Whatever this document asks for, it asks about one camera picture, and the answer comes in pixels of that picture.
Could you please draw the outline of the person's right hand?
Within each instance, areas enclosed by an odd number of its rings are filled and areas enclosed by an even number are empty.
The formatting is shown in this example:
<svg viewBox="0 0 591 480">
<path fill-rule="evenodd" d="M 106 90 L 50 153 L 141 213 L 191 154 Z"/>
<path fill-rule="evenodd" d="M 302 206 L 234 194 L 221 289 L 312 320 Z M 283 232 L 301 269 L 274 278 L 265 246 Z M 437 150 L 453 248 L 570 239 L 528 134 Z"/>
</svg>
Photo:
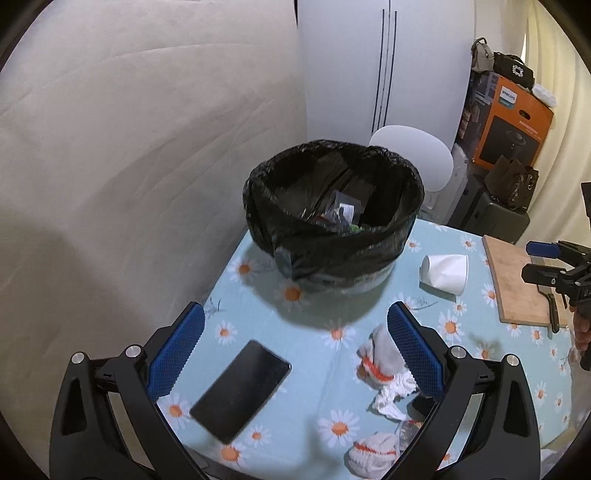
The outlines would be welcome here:
<svg viewBox="0 0 591 480">
<path fill-rule="evenodd" d="M 590 320 L 582 316 L 576 306 L 571 306 L 570 310 L 573 312 L 575 347 L 579 352 L 585 352 L 591 340 Z"/>
</svg>

